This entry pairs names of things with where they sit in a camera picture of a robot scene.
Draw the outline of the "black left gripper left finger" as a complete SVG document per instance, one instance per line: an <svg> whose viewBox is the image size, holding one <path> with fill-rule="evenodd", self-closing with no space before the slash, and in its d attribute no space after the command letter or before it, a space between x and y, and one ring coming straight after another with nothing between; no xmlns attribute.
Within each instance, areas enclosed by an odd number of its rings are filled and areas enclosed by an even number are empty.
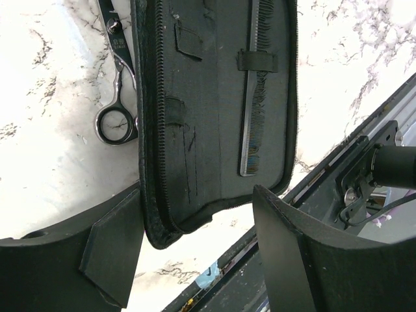
<svg viewBox="0 0 416 312"><path fill-rule="evenodd" d="M121 311L143 238L140 191L1 240L2 311Z"/></svg>

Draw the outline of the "black hair comb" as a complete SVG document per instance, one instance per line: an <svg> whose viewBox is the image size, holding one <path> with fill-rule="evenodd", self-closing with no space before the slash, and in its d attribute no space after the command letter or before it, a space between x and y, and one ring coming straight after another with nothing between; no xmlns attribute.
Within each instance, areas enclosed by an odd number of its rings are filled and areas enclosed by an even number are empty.
<svg viewBox="0 0 416 312"><path fill-rule="evenodd" d="M267 74L275 69L269 51L273 1L252 1L248 48L239 51L239 70L246 72L244 88L244 121L240 153L240 175L254 176L259 169L259 149L263 140Z"/></svg>

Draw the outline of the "black zip tool case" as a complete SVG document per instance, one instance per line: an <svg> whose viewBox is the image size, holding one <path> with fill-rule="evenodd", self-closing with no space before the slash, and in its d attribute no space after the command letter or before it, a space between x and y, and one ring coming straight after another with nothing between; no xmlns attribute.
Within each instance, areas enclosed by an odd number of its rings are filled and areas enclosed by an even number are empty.
<svg viewBox="0 0 416 312"><path fill-rule="evenodd" d="M273 1L259 169L240 175L252 1L131 1L138 165L146 235L163 250L213 215L281 194L296 156L297 3Z"/></svg>

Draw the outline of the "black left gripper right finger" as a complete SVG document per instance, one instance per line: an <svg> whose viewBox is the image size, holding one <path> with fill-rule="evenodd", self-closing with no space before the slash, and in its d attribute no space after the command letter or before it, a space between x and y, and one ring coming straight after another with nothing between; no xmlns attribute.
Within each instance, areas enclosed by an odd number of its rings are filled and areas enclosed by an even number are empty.
<svg viewBox="0 0 416 312"><path fill-rule="evenodd" d="M262 186L253 215L272 311L415 310L415 239L357 237Z"/></svg>

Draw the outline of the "silver hair scissors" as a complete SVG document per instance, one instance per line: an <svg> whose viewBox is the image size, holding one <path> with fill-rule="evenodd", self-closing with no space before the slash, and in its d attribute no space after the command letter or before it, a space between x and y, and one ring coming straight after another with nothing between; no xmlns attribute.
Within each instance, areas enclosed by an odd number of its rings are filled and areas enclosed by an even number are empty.
<svg viewBox="0 0 416 312"><path fill-rule="evenodd" d="M98 7L101 15L101 21L106 31L107 41L110 52L113 56L116 76L114 78L114 96L110 104L103 107L97 114L95 120L96 133L100 140L111 146L119 146L128 143L138 137L137 123L138 118L133 116L124 106L121 99L122 89L122 72L126 69L133 81L133 87L136 88L135 70L133 59L127 46L122 21L119 14L113 7L111 0L99 0ZM105 116L110 112L119 112L123 115L127 124L127 131L122 138L117 140L110 139L103 130L103 121Z"/></svg>

